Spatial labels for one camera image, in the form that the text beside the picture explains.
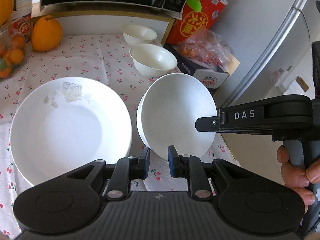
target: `white bowl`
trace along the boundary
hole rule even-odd
[[[168,161],[168,146],[179,155],[203,157],[215,132],[198,132],[199,117],[216,116],[217,109],[208,89],[196,78],[173,73],[156,80],[142,97],[137,109],[137,127],[143,143]]]
[[[137,45],[143,43],[150,43],[158,37],[158,34],[145,26],[141,25],[124,25],[121,27],[124,40],[129,45]]]
[[[10,146],[19,172],[34,186],[96,159],[116,163],[129,154],[131,119],[122,99],[95,80],[45,83],[20,105]]]
[[[176,57],[168,50],[153,44],[140,44],[130,49],[136,69],[147,77],[160,77],[177,65]]]

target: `floor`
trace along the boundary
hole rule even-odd
[[[284,185],[281,164],[276,158],[282,142],[272,142],[271,135],[222,134],[222,137],[243,168]]]

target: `handle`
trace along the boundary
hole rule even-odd
[[[320,158],[320,140],[316,141],[284,141],[289,151],[290,162],[295,167],[306,169]],[[304,215],[300,234],[305,236],[320,216],[320,183],[310,184],[307,189],[316,196],[316,201],[308,207]]]

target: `table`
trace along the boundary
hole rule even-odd
[[[13,202],[30,187],[14,165],[9,144],[12,119],[27,95],[45,82],[68,76],[87,77],[106,84],[123,99],[129,110],[132,120],[130,155],[139,156],[145,146],[138,134],[136,111],[142,96],[155,81],[135,69],[129,56],[130,46],[120,34],[64,37],[56,49],[46,53],[33,52],[30,44],[27,46],[27,63],[12,78],[0,83],[0,232],[10,238],[20,232],[12,212]],[[237,164],[220,134],[216,135],[202,161],[211,163],[214,158]],[[131,189],[187,190],[187,181],[171,178],[169,165],[151,153],[148,178],[132,181]]]

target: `fingernail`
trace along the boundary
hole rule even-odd
[[[307,206],[310,206],[316,201],[316,197],[313,194],[305,195],[304,201]]]
[[[311,182],[315,182],[320,178],[320,170],[318,166],[309,167],[309,169],[307,169],[306,174]]]
[[[299,177],[299,186],[300,187],[308,187],[310,184],[310,181],[308,180],[308,178],[306,176],[300,176]]]

